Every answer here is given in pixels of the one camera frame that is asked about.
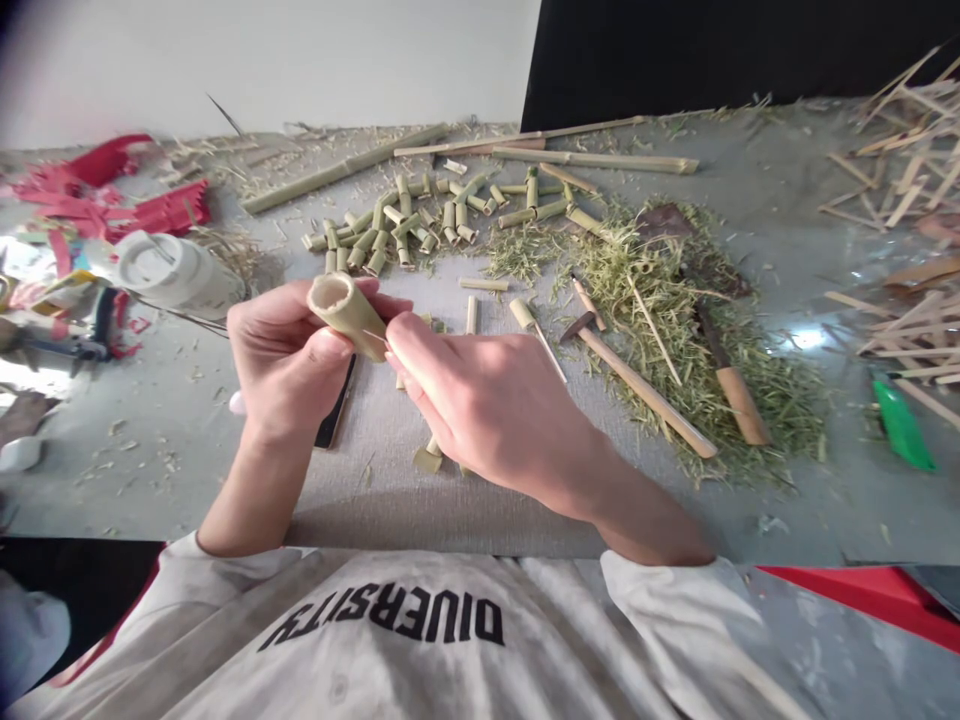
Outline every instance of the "person's right hand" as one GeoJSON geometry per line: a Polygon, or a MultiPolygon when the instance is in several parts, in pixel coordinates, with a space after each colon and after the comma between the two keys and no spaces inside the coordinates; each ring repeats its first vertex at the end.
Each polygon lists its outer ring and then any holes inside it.
{"type": "Polygon", "coordinates": [[[387,360],[445,455],[584,519],[596,490],[590,478],[620,458],[574,404],[533,336],[437,335],[403,313],[387,326],[387,340],[387,360]]]}

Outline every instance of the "sleeve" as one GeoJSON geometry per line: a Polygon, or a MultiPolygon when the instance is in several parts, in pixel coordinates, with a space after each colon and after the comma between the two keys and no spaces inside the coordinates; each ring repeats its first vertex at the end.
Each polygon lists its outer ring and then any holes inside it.
{"type": "Polygon", "coordinates": [[[607,592],[640,635],[651,673],[696,718],[820,718],[774,646],[736,568],[646,567],[606,551],[607,592]]]}

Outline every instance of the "wooden handle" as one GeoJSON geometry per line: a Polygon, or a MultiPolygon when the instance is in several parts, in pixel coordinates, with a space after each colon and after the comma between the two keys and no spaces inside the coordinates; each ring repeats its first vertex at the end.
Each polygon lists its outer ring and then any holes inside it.
{"type": "Polygon", "coordinates": [[[717,379],[723,388],[723,394],[727,396],[727,402],[736,412],[734,417],[747,445],[773,444],[770,430],[757,412],[756,403],[753,402],[753,396],[740,371],[734,367],[721,368],[717,370],[717,379]]]}
{"type": "Polygon", "coordinates": [[[590,346],[597,355],[599,355],[614,372],[617,373],[623,381],[630,386],[637,396],[643,400],[650,408],[662,417],[667,424],[677,431],[684,440],[690,443],[690,447],[696,450],[697,455],[702,458],[712,458],[717,454],[717,446],[707,440],[699,430],[683,417],[676,409],[658,393],[653,386],[633,371],[629,365],[621,360],[617,354],[611,350],[603,340],[598,338],[587,328],[580,331],[580,337],[590,346]]]}

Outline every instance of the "small hammer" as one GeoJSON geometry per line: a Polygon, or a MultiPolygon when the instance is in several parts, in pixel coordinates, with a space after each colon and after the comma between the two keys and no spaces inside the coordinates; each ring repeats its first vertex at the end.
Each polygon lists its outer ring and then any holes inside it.
{"type": "Polygon", "coordinates": [[[627,365],[610,347],[600,338],[594,335],[588,327],[594,321],[596,315],[592,312],[586,312],[573,321],[563,335],[560,336],[560,342],[569,340],[574,335],[579,335],[591,350],[600,356],[621,379],[630,386],[637,397],[650,406],[657,415],[662,417],[667,424],[677,431],[684,440],[690,443],[690,446],[696,450],[702,458],[711,458],[717,454],[717,446],[707,440],[699,430],[683,417],[676,408],[658,393],[653,386],[644,380],[640,375],[634,372],[633,368],[627,365]]]}

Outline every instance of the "black phone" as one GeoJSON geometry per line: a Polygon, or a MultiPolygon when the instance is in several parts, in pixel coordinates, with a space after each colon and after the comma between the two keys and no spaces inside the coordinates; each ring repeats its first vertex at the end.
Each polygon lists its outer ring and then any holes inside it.
{"type": "Polygon", "coordinates": [[[340,426],[340,415],[343,412],[343,404],[350,391],[350,379],[353,377],[353,367],[356,364],[357,356],[356,353],[354,353],[350,357],[350,367],[347,368],[347,379],[343,381],[343,387],[340,388],[340,397],[337,398],[337,404],[333,406],[330,414],[320,423],[320,429],[317,430],[317,439],[313,442],[314,447],[318,447],[321,450],[329,450],[333,447],[333,443],[337,439],[337,428],[340,426]]]}

